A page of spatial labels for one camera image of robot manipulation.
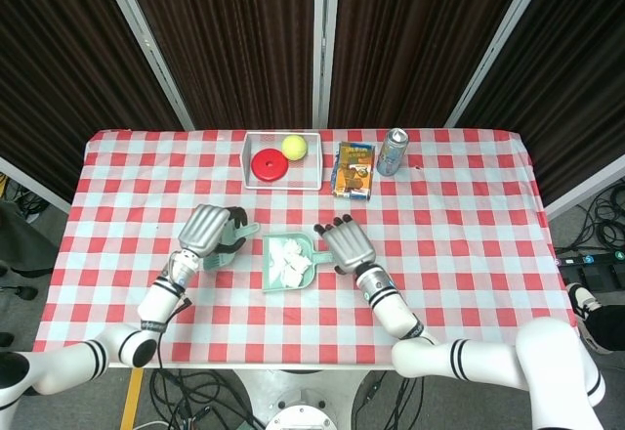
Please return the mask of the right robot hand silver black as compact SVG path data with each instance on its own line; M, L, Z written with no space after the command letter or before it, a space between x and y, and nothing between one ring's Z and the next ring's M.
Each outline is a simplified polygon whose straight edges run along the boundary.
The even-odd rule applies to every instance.
M335 217L325 226L315 224L313 229L332 253L337 274L355 274L375 263L376 252L371 241L350 214Z

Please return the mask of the green plastic hand brush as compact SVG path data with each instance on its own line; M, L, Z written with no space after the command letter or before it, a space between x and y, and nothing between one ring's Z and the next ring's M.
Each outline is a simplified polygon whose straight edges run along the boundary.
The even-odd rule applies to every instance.
M221 237L222 244L235 244L240 238L245 240L252 237L256 232L260 230L259 223L250 223L246 226L240 226L237 228L234 221L229 221L224 228ZM205 272L216 271L232 262L235 257L233 253L215 253L203 259L203 268Z

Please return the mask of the green plastic dustpan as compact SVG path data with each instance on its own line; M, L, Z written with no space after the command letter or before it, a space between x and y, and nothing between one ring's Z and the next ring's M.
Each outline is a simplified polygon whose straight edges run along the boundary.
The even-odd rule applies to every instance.
M304 273L302 285L298 288L284 288L280 281L280 276L285 267L285 260L274 260L269 251L269 237L292 237L298 240L303 247L301 256L308 257L312 265ZM316 266L319 264L332 264L333 255L329 251L317 251L314 249L312 239L304 233L270 234L263 236L263 290L284 291L295 290L308 287L316 275Z

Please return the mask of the yellow tennis ball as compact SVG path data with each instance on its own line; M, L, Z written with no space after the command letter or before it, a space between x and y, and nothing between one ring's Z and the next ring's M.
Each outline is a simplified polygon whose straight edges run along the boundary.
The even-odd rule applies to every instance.
M308 143L301 135L290 134L283 139L281 151L289 161L299 161L306 156Z

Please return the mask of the orange blue snack packet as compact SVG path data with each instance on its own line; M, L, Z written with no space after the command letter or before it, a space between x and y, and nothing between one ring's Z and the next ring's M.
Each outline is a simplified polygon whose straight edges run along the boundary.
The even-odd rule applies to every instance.
M368 200L372 193L375 147L365 143L341 142L331 174L336 197Z

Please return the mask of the white rectangular tray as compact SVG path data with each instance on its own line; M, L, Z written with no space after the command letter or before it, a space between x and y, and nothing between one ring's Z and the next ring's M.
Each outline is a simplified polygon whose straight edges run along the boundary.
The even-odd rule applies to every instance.
M253 156L264 149L281 151L283 139L290 134L301 135L308 143L306 156L299 161L289 161L286 174L274 182L258 180L250 169ZM318 191L323 173L323 153L320 135L315 132L249 131L243 140L240 166L244 185L250 190Z

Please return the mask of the red white checkered tablecloth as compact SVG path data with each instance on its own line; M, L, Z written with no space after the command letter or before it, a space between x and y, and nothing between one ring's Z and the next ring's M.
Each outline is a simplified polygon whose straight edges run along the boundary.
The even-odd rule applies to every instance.
M350 214L409 308L440 341L513 343L539 317L569 321L548 222L521 137L414 129L400 170L367 200L247 189L241 130L109 130L86 145L36 351L91 339L137 308L192 210L240 206L262 234L310 234ZM300 290L262 289L263 244L193 279L162 345L176 365L387 366L391 336L351 277L317 270Z

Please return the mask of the red plastic disc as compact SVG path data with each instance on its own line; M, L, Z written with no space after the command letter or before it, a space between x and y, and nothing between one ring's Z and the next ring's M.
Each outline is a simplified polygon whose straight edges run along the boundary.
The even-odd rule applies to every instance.
M280 150L264 149L252 158L250 169L253 175L263 182L274 182L281 179L289 168L289 160Z

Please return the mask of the tall silver drink can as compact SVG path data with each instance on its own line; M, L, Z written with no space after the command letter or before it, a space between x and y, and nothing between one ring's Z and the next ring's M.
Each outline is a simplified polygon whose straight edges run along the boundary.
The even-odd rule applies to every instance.
M381 176L388 177L397 172L408 144L409 137L405 130L396 127L386 133L376 165Z

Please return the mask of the white low partition bar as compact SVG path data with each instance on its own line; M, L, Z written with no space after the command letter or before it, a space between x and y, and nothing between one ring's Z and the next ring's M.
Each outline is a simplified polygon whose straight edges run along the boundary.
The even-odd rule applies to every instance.
M549 221L625 177L625 153L545 207Z
M45 185L41 184L37 180L27 175L25 172L21 171L17 166L15 166L2 156L0 156L0 172L6 174L12 180L17 181L22 186L33 191L38 196L44 198L65 214L69 213L69 202L64 200L55 192L51 191Z

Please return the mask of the dark brown curtain panel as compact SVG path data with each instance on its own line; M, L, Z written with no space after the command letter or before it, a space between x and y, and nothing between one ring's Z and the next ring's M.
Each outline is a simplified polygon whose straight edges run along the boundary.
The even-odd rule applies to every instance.
M441 127L512 0L338 0L328 125Z
M314 0L138 0L198 129L313 119Z
M458 124L518 133L544 204L625 154L625 0L532 0Z
M0 0L0 157L72 201L96 133L181 128L115 0Z

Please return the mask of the white black sneaker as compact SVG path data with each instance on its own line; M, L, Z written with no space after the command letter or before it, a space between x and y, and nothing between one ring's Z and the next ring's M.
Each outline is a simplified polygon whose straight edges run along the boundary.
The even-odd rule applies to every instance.
M597 342L593 327L599 318L602 304L581 283L569 283L566 292L582 336L587 342Z

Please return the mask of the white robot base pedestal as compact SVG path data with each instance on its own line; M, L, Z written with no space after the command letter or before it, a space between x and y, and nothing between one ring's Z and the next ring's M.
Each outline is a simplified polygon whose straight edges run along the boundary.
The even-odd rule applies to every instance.
M352 430L363 369L238 369L265 430Z

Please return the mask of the white slanted partition post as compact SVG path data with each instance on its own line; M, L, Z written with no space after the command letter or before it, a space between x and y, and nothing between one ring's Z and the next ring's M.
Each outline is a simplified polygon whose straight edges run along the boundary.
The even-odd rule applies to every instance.
M157 80L170 107L185 131L193 131L194 123L156 38L148 24L138 0L115 0L126 23L131 29L147 64Z
M455 127L463 116L531 2L532 0L512 0L467 86L448 115L444 123L445 128Z

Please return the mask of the white upright partition post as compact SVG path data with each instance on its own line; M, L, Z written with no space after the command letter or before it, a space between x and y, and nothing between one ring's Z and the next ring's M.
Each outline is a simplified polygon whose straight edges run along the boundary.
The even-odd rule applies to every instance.
M339 0L313 0L312 128L328 127Z

